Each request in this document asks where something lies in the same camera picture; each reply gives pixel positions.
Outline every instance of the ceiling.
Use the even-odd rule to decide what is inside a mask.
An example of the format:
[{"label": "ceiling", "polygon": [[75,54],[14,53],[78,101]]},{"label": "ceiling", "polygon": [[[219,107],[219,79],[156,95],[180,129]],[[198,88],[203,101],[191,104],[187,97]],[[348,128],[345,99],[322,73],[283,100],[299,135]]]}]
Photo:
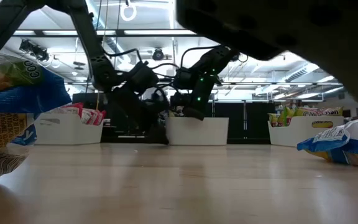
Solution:
[{"label": "ceiling", "polygon": [[[125,17],[131,17],[133,8],[126,8],[125,1],[115,0],[102,0],[92,1],[87,0],[89,10],[98,13],[100,8],[100,19],[107,29],[182,29],[182,27],[173,19],[175,17],[175,10],[172,0],[132,0],[131,6],[136,8],[136,15],[130,21],[125,21]],[[120,15],[119,9],[124,9],[124,15]],[[49,7],[44,7],[38,11],[33,12],[20,26],[19,30],[73,30],[74,25],[70,16],[54,11]],[[65,78],[67,82],[84,82],[88,76],[88,61],[84,50],[78,41],[76,48],[76,40],[74,37],[12,37],[2,50],[6,54],[15,55],[18,57],[25,57],[30,60],[34,60],[29,55],[24,55],[19,46],[22,39],[28,39],[33,44],[37,44],[43,48],[46,48],[50,54],[50,61],[42,63],[48,69],[54,71],[56,74]],[[156,66],[160,63],[180,63],[180,58],[186,49],[191,47],[205,47],[217,45],[204,37],[198,36],[186,36],[186,37],[169,37],[169,36],[155,36],[148,37],[114,37],[114,41],[118,44],[122,50],[129,50],[137,48],[140,50],[142,57],[147,58],[150,66]],[[112,49],[104,44],[104,48],[111,52]],[[164,54],[173,56],[174,59],[153,61],[150,58],[150,54],[155,48],[161,48]],[[192,66],[206,51],[208,50],[195,50],[188,54],[184,58],[184,66]],[[246,55],[241,56],[241,60],[245,60]],[[74,72],[73,62],[83,62],[83,71],[77,71],[77,75],[73,75]],[[58,68],[52,67],[52,65],[59,64]],[[131,61],[127,63],[121,70],[128,70],[133,66],[135,62]],[[294,69],[301,68],[309,64],[303,58],[290,53],[283,52],[277,57],[268,62],[258,61],[254,58],[248,58],[246,63],[231,62],[227,67],[219,74],[219,76],[225,82],[283,82],[283,78],[288,76]],[[165,75],[173,75],[174,71],[171,66],[163,66],[155,70],[158,73]],[[292,80],[292,82],[318,82],[324,77],[328,77],[329,74],[322,71],[318,67],[313,71],[309,71],[307,74],[300,76]]]}]

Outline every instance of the pipe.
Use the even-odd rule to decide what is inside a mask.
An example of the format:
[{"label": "pipe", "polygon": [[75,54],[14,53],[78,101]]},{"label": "pipe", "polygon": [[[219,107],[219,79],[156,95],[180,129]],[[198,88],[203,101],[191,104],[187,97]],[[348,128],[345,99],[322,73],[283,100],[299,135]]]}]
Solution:
[{"label": "pipe", "polygon": [[[104,20],[106,18],[103,18],[102,15],[99,15],[99,9],[96,7],[94,1],[93,0],[85,0],[85,1],[86,1],[86,5],[88,5],[89,12],[92,12],[94,15],[92,23],[93,23],[93,27],[95,28],[95,30],[106,29],[106,24],[104,23]],[[110,49],[112,50],[112,52],[114,54],[121,53],[124,51],[124,49],[122,49],[122,47],[117,43],[117,41],[113,37],[105,38],[104,42],[110,47]],[[120,60],[120,62],[123,62],[123,61],[125,61],[127,63],[131,62],[131,58],[128,55],[122,55],[117,58],[118,58],[118,60]]]}]

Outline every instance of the chip bag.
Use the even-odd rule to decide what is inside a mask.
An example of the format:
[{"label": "chip bag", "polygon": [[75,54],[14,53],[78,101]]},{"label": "chip bag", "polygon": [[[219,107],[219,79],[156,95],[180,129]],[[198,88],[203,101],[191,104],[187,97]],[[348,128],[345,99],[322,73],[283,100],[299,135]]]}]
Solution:
[{"label": "chip bag", "polygon": [[297,149],[329,162],[358,166],[358,120],[325,130],[299,143]]},{"label": "chip bag", "polygon": [[289,107],[285,106],[283,110],[283,121],[284,126],[288,126],[291,123],[291,119],[294,115],[294,110],[290,109]]},{"label": "chip bag", "polygon": [[34,144],[37,139],[34,125],[27,129],[34,119],[33,114],[0,113],[0,175],[12,172],[27,157],[28,149],[20,146]]},{"label": "chip bag", "polygon": [[307,108],[307,107],[299,107],[295,108],[294,116],[319,116],[320,111],[318,108]]},{"label": "chip bag", "polygon": [[39,113],[71,102],[63,78],[36,63],[0,54],[0,175],[12,172],[37,139]]},{"label": "chip bag", "polygon": [[17,85],[34,85],[43,81],[43,73],[30,61],[0,54],[0,91]]},{"label": "chip bag", "polygon": [[64,105],[59,108],[48,111],[47,113],[57,113],[57,114],[78,114],[80,118],[82,117],[84,103],[74,103],[72,105]]},{"label": "chip bag", "polygon": [[270,124],[272,125],[272,127],[279,127],[279,124],[278,124],[279,117],[280,117],[279,114],[268,113],[268,120],[270,121]]},{"label": "chip bag", "polygon": [[321,108],[319,110],[319,115],[321,116],[342,116],[343,107],[337,108]]}]

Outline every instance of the cable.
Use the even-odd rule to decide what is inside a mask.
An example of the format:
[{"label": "cable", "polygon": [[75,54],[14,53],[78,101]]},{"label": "cable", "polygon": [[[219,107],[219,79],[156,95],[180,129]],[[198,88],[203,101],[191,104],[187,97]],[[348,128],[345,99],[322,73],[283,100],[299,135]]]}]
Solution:
[{"label": "cable", "polygon": [[172,66],[174,66],[176,68],[180,68],[178,65],[175,65],[174,63],[162,63],[160,65],[157,65],[156,67],[152,67],[151,69],[154,70],[154,69],[159,68],[159,67],[164,66],[164,65],[172,65]]},{"label": "cable", "polygon": [[240,58],[238,59],[238,61],[241,63],[246,63],[248,61],[248,55],[245,55],[245,56],[247,56],[247,59],[245,61],[240,60]]},{"label": "cable", "polygon": [[181,56],[181,60],[180,60],[180,66],[183,66],[183,59],[185,58],[185,54],[191,50],[204,50],[204,49],[214,49],[216,47],[219,47],[220,45],[216,45],[216,46],[209,46],[209,47],[193,47],[190,49],[187,49],[184,51],[183,55]]},{"label": "cable", "polygon": [[142,57],[140,56],[140,52],[139,52],[138,49],[130,49],[130,50],[127,50],[127,51],[124,51],[124,52],[121,52],[121,53],[116,53],[116,54],[109,54],[109,53],[106,52],[105,49],[103,49],[103,52],[109,57],[118,57],[118,56],[122,56],[122,55],[129,54],[129,53],[132,53],[132,52],[136,52],[137,57],[139,58],[140,62],[143,63]]},{"label": "cable", "polygon": [[175,78],[175,77],[172,77],[172,76],[169,76],[169,75],[162,75],[162,74],[159,74],[157,72],[155,72],[156,75],[161,75],[162,77],[165,77],[165,78]]}]

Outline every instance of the blue snack bag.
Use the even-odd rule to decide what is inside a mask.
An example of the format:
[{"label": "blue snack bag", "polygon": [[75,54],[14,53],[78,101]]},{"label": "blue snack bag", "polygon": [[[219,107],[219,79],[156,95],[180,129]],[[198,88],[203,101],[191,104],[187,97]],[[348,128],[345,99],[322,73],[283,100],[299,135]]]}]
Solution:
[{"label": "blue snack bag", "polygon": [[37,140],[34,120],[71,102],[64,80],[36,63],[0,54],[0,175],[12,172]]},{"label": "blue snack bag", "polygon": [[297,149],[329,162],[358,166],[358,120],[325,130],[299,143]]}]

